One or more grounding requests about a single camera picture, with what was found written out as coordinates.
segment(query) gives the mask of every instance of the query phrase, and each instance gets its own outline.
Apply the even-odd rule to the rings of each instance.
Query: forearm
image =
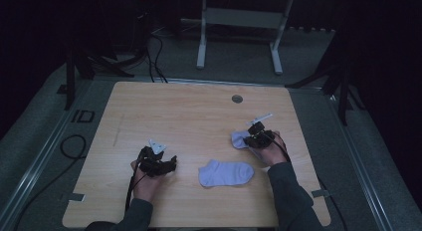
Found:
[[[322,230],[312,209],[314,202],[299,186],[292,164],[283,162],[268,171],[280,230]]]
[[[152,204],[142,199],[133,199],[124,218],[111,228],[112,231],[144,231],[152,216]]]

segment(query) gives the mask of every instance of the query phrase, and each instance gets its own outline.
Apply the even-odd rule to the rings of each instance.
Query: ankle sock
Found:
[[[254,168],[246,162],[220,162],[211,159],[199,168],[199,183],[205,187],[239,185],[247,183],[254,175]]]

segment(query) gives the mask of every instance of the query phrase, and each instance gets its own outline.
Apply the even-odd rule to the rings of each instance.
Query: person's left hand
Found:
[[[138,167],[136,167],[136,160],[133,161],[130,166],[133,170],[135,170],[136,168],[138,169],[133,184],[135,184],[139,179],[141,179],[133,188],[133,197],[151,202],[154,198],[155,193],[158,191],[158,188],[162,183],[162,179],[164,178],[165,174],[155,177],[149,177],[148,175],[145,175],[145,173],[142,172]]]

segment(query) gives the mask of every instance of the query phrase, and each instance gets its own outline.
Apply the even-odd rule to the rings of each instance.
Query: person's right hand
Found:
[[[278,143],[282,148],[284,148],[285,151],[287,151],[285,142],[280,138],[280,133],[278,131],[274,131],[274,133],[274,141]],[[281,162],[287,162],[287,159],[283,155],[283,152],[273,142],[268,147],[257,150],[261,153],[264,162],[266,162],[270,166]]]

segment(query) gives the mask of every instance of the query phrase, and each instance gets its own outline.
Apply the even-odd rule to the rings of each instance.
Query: gray floor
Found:
[[[284,73],[278,76],[273,73],[268,44],[262,40],[240,39],[240,36],[223,38],[217,33],[209,35],[205,69],[197,70],[199,33],[197,27],[192,29],[189,26],[186,25],[190,29],[178,39],[165,29],[155,33],[163,41],[158,67],[170,82],[194,80],[282,87],[315,70],[333,35],[287,31],[280,48]],[[271,33],[262,33],[259,38],[267,39],[268,35],[271,36]],[[158,51],[158,45],[157,40],[151,40],[149,48],[152,56]],[[149,81],[146,63],[127,71],[136,74],[132,81]],[[93,81],[78,80],[78,99],[70,111],[64,112],[66,98],[57,95],[56,90],[65,82],[65,70],[61,68],[52,74],[0,142],[0,205],[4,210],[10,211],[8,208],[13,205],[17,209],[22,207],[22,202],[12,202],[16,197],[13,194],[16,195],[15,190],[20,190],[17,188],[21,178],[40,152],[48,162],[39,177],[26,174],[33,177],[32,182],[27,183],[29,187],[26,190],[31,190],[34,185],[29,198],[72,162],[62,156],[58,147],[65,137],[81,134],[87,139],[89,147],[112,86],[122,80],[127,81],[107,74],[99,74]],[[352,110],[346,114],[348,126],[341,125],[335,114],[336,102],[315,89],[323,81],[291,90],[291,94],[316,173],[337,203],[348,230],[421,230],[421,213],[369,114],[359,110],[351,101]],[[95,112],[93,122],[72,122],[77,110]],[[81,147],[81,142],[76,139],[65,146],[74,155]],[[63,227],[61,219],[82,166],[83,161],[78,161],[37,197],[20,221],[19,230],[68,230]],[[329,199],[326,202],[332,221],[325,229],[343,230],[333,203]],[[2,222],[7,221],[5,217],[8,214],[2,211]]]

